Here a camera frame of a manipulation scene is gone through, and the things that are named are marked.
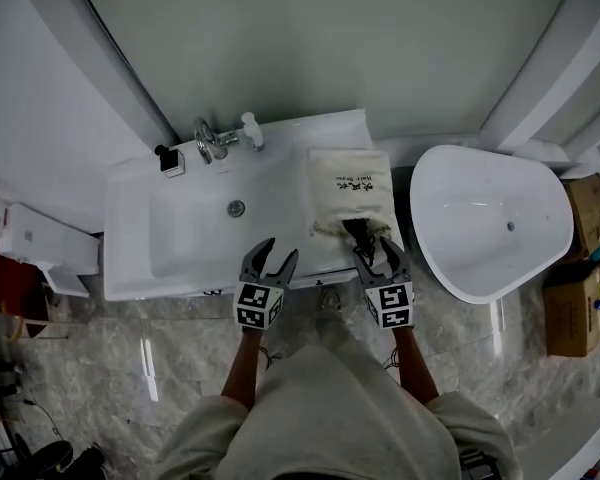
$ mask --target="white sink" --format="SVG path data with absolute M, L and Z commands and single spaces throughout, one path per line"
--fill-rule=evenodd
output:
M 351 252 L 309 236 L 306 156 L 309 147 L 372 148 L 364 111 L 262 125 L 265 149 L 241 135 L 223 160 L 205 165 L 195 143 L 178 146 L 185 174 L 165 177 L 151 155 L 114 167 L 107 191 L 104 275 L 108 300 L 229 292 L 244 254 L 276 238 L 266 270 L 300 251 L 291 287 L 355 275 Z M 228 214 L 234 200 L 245 205 Z
M 562 257 L 573 236 L 567 194 L 539 162 L 437 146 L 416 164 L 411 215 L 442 285 L 473 304 L 492 302 Z

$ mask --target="bathtub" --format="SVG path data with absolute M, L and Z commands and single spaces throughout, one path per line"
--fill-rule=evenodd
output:
M 437 146 L 416 164 L 410 199 L 429 267 L 466 302 L 502 297 L 571 245 L 569 199 L 556 175 L 539 162 Z

